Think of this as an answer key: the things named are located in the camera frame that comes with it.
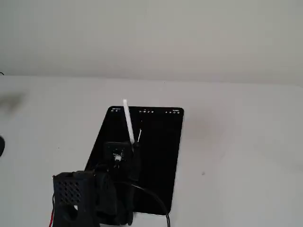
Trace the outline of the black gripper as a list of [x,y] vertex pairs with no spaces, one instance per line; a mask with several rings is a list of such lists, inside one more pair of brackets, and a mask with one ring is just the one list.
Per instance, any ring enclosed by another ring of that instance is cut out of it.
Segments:
[[132,184],[139,181],[140,145],[132,145],[133,156],[130,167],[97,165],[96,216],[100,224],[131,225],[134,219],[134,194]]

